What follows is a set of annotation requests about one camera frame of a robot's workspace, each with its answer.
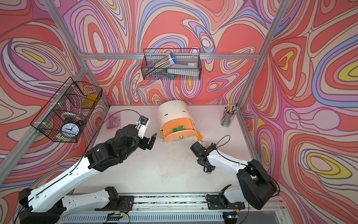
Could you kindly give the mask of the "orange top drawer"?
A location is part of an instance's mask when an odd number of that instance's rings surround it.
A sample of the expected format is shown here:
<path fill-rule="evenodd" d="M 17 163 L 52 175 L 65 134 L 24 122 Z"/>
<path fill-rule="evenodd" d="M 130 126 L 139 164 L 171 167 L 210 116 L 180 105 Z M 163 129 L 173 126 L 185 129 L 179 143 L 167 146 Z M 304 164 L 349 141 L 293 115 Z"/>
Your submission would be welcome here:
<path fill-rule="evenodd" d="M 175 133 L 172 131 L 174 128 L 178 128 L 180 126 L 184 127 L 183 131 L 178 131 Z M 164 131 L 165 135 L 163 142 L 178 141 L 198 136 L 195 129 L 195 124 L 190 118 L 178 118 L 168 121 L 161 127 L 161 130 Z"/>

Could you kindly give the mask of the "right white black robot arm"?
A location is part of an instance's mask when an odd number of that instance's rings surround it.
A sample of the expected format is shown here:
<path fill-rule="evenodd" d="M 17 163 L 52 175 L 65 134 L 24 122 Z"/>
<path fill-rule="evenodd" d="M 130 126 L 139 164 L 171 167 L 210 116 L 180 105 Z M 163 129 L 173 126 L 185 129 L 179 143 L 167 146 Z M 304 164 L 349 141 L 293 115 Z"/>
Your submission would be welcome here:
<path fill-rule="evenodd" d="M 223 189 L 223 203 L 248 202 L 260 210 L 276 194 L 278 185 L 258 160 L 243 161 L 222 153 L 216 143 L 204 147 L 199 141 L 190 149 L 197 157 L 197 163 L 207 174 L 219 168 L 233 176 L 239 182 L 238 188 L 227 186 Z"/>

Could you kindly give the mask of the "cream round drawer cabinet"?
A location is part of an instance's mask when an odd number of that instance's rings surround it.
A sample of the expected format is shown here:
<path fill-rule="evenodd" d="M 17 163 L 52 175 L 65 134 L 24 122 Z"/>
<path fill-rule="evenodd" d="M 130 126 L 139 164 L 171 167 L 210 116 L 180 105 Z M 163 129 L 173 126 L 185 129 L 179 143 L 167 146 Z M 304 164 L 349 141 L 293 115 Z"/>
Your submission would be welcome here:
<path fill-rule="evenodd" d="M 163 103 L 157 110 L 160 130 L 161 127 L 168 121 L 178 118 L 190 118 L 193 120 L 188 106 L 185 102 L 174 100 Z"/>

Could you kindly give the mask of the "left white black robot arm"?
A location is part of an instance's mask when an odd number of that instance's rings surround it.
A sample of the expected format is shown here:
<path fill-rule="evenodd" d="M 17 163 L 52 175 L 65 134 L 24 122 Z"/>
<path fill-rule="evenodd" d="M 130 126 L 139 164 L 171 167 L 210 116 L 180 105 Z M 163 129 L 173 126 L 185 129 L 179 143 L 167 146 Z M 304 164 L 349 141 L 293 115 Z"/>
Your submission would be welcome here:
<path fill-rule="evenodd" d="M 157 135 L 144 136 L 146 125 L 129 124 L 116 131 L 113 138 L 97 144 L 72 167 L 36 189 L 23 189 L 19 193 L 18 213 L 21 224 L 55 224 L 66 216 L 81 211 L 120 211 L 131 208 L 119 196 L 115 187 L 69 196 L 68 193 L 90 178 L 123 163 L 136 149 L 151 150 Z"/>

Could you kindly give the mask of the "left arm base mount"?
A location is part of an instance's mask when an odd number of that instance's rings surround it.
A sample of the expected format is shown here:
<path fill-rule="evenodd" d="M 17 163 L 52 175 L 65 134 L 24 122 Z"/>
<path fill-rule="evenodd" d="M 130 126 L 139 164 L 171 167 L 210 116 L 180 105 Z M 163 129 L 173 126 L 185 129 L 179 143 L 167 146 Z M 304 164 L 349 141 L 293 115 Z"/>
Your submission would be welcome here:
<path fill-rule="evenodd" d="M 124 211 L 129 212 L 134 205 L 134 196 L 119 196 L 118 199 L 111 199 L 103 208 L 96 208 L 95 211 Z"/>

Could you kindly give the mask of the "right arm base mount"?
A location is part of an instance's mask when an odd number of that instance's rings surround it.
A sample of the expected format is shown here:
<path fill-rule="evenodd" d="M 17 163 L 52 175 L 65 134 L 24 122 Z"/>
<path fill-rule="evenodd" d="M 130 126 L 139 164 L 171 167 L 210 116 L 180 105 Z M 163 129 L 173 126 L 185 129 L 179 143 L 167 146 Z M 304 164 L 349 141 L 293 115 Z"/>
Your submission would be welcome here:
<path fill-rule="evenodd" d="M 209 210 L 243 210 L 246 209 L 244 202 L 235 202 L 231 203 L 229 200 L 224 196 L 225 190 L 231 187 L 231 184 L 224 187 L 218 194 L 205 195 L 205 200 L 208 204 Z"/>

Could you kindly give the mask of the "yellow drawer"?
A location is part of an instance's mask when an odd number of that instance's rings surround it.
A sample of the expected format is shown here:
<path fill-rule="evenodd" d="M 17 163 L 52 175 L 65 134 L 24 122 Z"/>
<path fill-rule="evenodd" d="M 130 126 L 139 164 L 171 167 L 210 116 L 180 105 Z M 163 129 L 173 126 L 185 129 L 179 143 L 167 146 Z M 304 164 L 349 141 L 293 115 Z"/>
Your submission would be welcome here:
<path fill-rule="evenodd" d="M 165 135 L 164 135 L 164 131 L 163 131 L 163 130 L 160 130 L 160 136 L 161 136 L 162 139 L 165 138 Z"/>

